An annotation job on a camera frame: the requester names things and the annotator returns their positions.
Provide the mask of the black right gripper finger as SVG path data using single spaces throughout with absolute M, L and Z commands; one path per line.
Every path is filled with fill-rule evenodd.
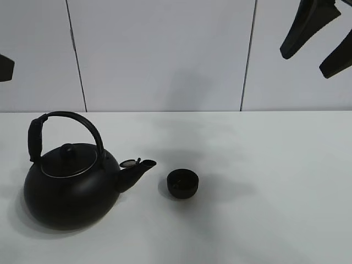
M 280 53 L 290 59 L 319 30 L 340 16 L 335 1 L 301 0 Z
M 334 75 L 344 71 L 351 66 L 351 34 L 347 34 L 345 39 L 325 58 L 319 69 L 322 75 L 329 79 Z

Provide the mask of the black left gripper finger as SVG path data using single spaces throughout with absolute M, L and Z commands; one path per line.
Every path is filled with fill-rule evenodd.
M 0 82 L 12 80 L 15 61 L 0 54 Z

